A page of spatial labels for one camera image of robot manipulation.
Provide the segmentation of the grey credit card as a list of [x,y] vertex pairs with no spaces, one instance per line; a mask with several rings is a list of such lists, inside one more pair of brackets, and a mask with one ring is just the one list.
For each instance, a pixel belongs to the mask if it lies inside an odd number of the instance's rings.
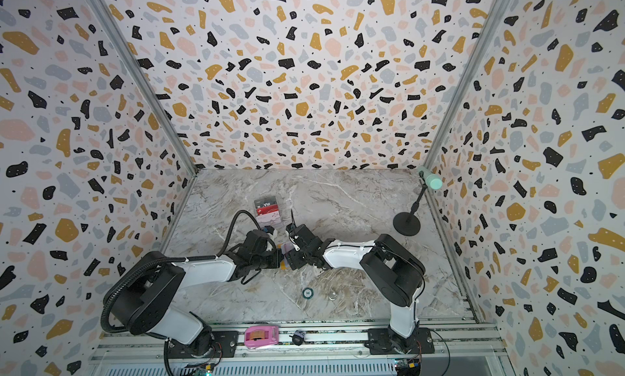
[[277,204],[278,201],[274,196],[265,196],[254,200],[255,209],[266,208]]

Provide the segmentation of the yellow leather card holder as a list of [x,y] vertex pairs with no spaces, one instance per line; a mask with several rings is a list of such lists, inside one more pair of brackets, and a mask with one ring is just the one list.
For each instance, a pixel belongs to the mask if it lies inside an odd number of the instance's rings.
[[288,261],[286,260],[286,257],[285,257],[286,251],[282,245],[277,246],[277,251],[278,251],[279,268],[280,270],[286,270],[288,268]]

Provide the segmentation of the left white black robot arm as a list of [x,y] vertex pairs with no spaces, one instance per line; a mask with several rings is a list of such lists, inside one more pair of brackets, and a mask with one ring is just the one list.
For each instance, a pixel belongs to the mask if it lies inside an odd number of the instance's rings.
[[277,269],[282,252],[273,241],[274,228],[251,230],[241,244],[221,256],[166,257],[149,252],[104,297],[100,317],[109,333],[129,332],[175,340],[186,346],[207,346],[211,327],[191,312],[173,305],[183,289],[206,283],[249,283],[265,269]]

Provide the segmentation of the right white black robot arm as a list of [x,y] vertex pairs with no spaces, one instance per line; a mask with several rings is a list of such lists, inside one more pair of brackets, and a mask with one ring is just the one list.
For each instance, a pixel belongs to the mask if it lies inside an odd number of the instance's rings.
[[389,234],[350,244],[338,239],[323,241],[305,225],[291,223],[286,232],[293,245],[286,253],[292,270],[305,265],[321,270],[361,270],[390,303],[389,326],[368,332],[369,349],[408,354],[418,347],[416,306],[426,286],[426,268],[421,261]]

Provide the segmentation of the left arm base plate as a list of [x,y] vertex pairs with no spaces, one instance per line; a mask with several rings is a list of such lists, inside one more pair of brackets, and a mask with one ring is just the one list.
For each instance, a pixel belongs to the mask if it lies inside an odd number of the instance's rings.
[[189,344],[172,340],[165,345],[169,359],[209,359],[232,358],[239,341],[237,330],[203,330]]

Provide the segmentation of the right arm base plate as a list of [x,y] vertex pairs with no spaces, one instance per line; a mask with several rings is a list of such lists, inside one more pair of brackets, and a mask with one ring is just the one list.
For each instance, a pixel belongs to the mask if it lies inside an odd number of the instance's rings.
[[418,355],[435,352],[431,330],[424,327],[416,328],[408,338],[395,333],[390,327],[369,329],[364,345],[371,355]]

